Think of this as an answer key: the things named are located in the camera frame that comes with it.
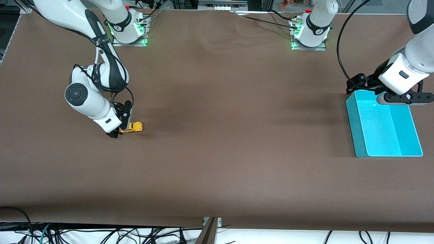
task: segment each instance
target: brown tabletop surface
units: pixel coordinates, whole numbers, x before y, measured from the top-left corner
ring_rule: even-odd
[[[164,11],[147,47],[116,47],[145,130],[111,139],[63,97],[95,47],[24,15],[0,67],[0,204],[47,222],[434,231],[434,104],[411,108],[423,157],[356,158],[335,46],[346,17],[309,52],[285,27]],[[411,38],[405,15],[354,16],[341,57],[370,74]]]

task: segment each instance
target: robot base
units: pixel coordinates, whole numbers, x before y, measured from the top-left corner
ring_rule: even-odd
[[[289,26],[295,26],[300,28],[300,23],[299,22],[294,22],[289,20]],[[296,38],[294,38],[295,33],[298,30],[294,30],[294,29],[290,29],[289,33],[291,34],[291,49],[292,50],[307,50],[307,51],[326,51],[326,42],[323,41],[319,46],[315,46],[315,47],[309,47],[309,46],[305,46],[303,44],[301,44],[301,42],[299,40],[297,40]]]
[[[139,37],[136,41],[132,43],[121,43],[115,37],[113,37],[114,46],[147,46],[149,37],[149,27],[151,25],[151,17],[148,17],[142,21],[143,27],[139,27],[138,31],[143,31],[143,36]]]

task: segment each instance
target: turquoise plastic container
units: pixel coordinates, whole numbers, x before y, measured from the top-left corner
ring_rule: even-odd
[[[374,92],[358,90],[346,101],[356,157],[421,157],[410,107],[376,99]]]

